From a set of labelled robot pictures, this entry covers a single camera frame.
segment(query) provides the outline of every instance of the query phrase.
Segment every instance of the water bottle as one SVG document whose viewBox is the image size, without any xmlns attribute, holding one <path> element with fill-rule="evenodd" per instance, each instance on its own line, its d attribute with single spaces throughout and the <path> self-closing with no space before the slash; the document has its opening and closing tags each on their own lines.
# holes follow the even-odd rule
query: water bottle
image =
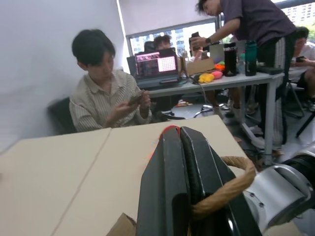
<svg viewBox="0 0 315 236">
<path fill-rule="evenodd" d="M 240 74 L 245 74 L 245 53 L 240 55 L 240 59 L 238 61 L 238 72 Z"/>
<path fill-rule="evenodd" d="M 224 61 L 226 77 L 236 75 L 236 43 L 227 43 L 224 45 Z"/>
<path fill-rule="evenodd" d="M 245 48 L 245 74 L 246 76 L 256 75 L 257 44 L 255 41 L 247 41 Z"/>
</svg>

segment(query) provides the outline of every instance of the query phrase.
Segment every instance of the rope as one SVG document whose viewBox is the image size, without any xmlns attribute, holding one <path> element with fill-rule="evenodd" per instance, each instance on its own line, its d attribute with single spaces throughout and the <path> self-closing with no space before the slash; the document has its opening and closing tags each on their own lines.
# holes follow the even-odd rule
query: rope
<svg viewBox="0 0 315 236">
<path fill-rule="evenodd" d="M 223 185 L 213 195 L 193 205 L 191 207 L 193 220 L 201 220 L 224 207 L 228 202 L 247 189 L 256 176 L 254 164 L 249 158 L 224 156 L 222 160 L 228 166 L 245 170 L 245 173 Z"/>
</svg>

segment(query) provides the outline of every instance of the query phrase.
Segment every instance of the wristwatch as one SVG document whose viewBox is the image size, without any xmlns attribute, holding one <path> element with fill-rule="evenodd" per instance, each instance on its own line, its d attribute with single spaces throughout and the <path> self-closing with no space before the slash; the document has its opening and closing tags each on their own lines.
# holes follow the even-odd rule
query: wristwatch
<svg viewBox="0 0 315 236">
<path fill-rule="evenodd" d="M 206 44 L 211 44 L 211 39 L 210 39 L 210 37 L 209 37 L 209 38 L 206 38 Z"/>
</svg>

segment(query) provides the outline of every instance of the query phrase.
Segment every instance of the desk leg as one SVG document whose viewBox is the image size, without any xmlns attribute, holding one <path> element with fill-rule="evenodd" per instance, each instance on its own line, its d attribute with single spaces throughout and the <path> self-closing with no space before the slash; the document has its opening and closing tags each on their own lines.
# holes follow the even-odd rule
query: desk leg
<svg viewBox="0 0 315 236">
<path fill-rule="evenodd" d="M 241 87 L 241 124 L 245 123 L 246 115 L 245 89 L 245 86 Z"/>
<path fill-rule="evenodd" d="M 265 124 L 265 165 L 272 165 L 272 139 L 274 130 L 274 112 L 276 101 L 277 79 L 267 84 L 266 124 Z"/>
</svg>

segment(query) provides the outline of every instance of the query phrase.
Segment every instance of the striped pants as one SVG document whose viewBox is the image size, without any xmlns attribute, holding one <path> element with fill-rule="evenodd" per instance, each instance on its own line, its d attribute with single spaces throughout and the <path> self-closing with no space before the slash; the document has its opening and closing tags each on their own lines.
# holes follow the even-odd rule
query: striped pants
<svg viewBox="0 0 315 236">
<path fill-rule="evenodd" d="M 274 111 L 274 125 L 268 127 L 273 129 L 273 150 L 281 149 L 282 145 L 287 140 L 287 126 L 283 114 L 283 98 L 286 83 L 289 79 L 289 68 L 294 53 L 296 41 L 295 33 L 289 34 L 286 37 L 274 38 L 258 47 L 257 58 L 259 62 L 264 62 L 268 67 L 281 68 L 284 70 L 284 77 L 278 80 L 276 90 L 276 104 Z M 259 85 L 258 87 L 258 102 L 260 106 L 261 123 L 259 127 L 265 132 L 266 121 L 266 97 L 267 85 Z"/>
</svg>

